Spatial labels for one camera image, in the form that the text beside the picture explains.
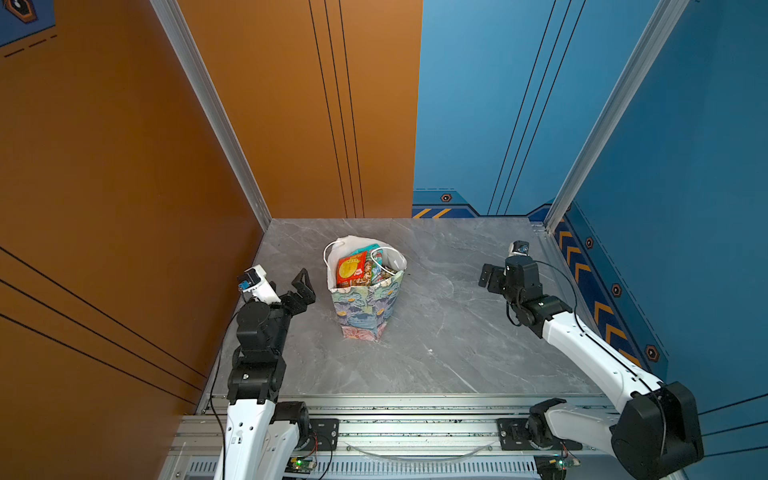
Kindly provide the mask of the green noodle snack packet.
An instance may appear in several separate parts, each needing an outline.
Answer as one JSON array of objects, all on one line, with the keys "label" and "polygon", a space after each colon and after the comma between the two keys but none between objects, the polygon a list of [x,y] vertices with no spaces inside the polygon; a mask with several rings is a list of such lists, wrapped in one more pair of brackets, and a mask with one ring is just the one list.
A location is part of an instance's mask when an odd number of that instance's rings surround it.
[{"label": "green noodle snack packet", "polygon": [[378,284],[394,276],[396,272],[386,265],[384,248],[374,244],[367,250],[364,265],[364,282],[368,286]]}]

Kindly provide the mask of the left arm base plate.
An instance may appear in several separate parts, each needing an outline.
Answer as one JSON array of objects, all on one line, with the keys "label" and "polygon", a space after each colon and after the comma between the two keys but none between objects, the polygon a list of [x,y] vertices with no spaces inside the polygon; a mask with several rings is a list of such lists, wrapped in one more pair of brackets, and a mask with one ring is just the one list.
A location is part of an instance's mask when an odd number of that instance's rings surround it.
[{"label": "left arm base plate", "polygon": [[268,429],[268,446],[282,442],[283,432],[288,431],[288,444],[294,451],[335,452],[340,436],[338,418],[310,417],[308,420],[272,421]]}]

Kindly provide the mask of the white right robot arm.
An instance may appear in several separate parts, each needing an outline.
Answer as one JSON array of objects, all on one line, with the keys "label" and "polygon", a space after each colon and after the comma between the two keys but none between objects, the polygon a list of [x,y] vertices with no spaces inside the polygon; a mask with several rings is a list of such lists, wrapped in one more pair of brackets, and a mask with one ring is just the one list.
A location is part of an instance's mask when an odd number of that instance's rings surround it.
[{"label": "white right robot arm", "polygon": [[523,439],[542,450],[563,447],[565,441],[594,447],[635,479],[662,479],[703,460],[693,393],[628,361],[589,329],[575,308],[546,294],[540,265],[515,252],[502,266],[484,265],[478,283],[504,298],[513,325],[530,329],[569,358],[615,411],[589,413],[562,398],[545,400],[530,408]]}]

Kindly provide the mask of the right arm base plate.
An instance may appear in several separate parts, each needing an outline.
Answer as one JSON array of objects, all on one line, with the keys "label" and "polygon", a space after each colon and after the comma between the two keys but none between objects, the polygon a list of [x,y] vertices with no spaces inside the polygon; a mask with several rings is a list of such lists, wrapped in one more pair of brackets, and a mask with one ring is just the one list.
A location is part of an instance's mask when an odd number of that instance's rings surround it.
[{"label": "right arm base plate", "polygon": [[528,418],[498,418],[496,427],[500,447],[503,451],[559,451],[562,447],[569,451],[584,449],[582,443],[556,437],[536,440],[529,427]]}]

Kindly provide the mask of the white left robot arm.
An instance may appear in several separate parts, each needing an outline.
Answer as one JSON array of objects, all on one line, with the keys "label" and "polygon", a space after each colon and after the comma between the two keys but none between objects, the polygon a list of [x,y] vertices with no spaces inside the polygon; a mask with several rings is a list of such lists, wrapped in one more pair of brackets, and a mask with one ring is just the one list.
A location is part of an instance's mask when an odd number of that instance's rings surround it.
[{"label": "white left robot arm", "polygon": [[260,265],[238,277],[243,305],[234,314],[238,346],[227,381],[216,479],[281,479],[292,454],[311,440],[306,404],[279,400],[291,321],[316,301],[306,269],[291,286],[277,293]]}]

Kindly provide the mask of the floral paper gift bag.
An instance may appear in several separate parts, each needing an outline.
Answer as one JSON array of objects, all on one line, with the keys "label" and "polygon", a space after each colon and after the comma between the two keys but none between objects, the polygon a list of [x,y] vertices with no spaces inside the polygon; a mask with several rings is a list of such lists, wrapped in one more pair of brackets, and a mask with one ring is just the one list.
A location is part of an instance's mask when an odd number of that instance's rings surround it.
[{"label": "floral paper gift bag", "polygon": [[[336,269],[339,261],[354,253],[367,251],[372,245],[384,248],[386,265],[396,272],[394,276],[372,286],[336,287]],[[323,251],[326,283],[342,335],[348,339],[378,341],[393,315],[407,260],[404,255],[382,241],[349,235],[338,238]]]}]

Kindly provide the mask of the red snack packet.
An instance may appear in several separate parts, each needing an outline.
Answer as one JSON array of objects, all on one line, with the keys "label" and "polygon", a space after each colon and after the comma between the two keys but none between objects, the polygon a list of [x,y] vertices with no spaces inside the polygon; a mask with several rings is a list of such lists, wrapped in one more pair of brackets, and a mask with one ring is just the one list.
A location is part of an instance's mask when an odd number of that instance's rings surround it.
[{"label": "red snack packet", "polygon": [[361,251],[342,258],[336,269],[336,287],[365,286],[371,278],[368,252]]}]

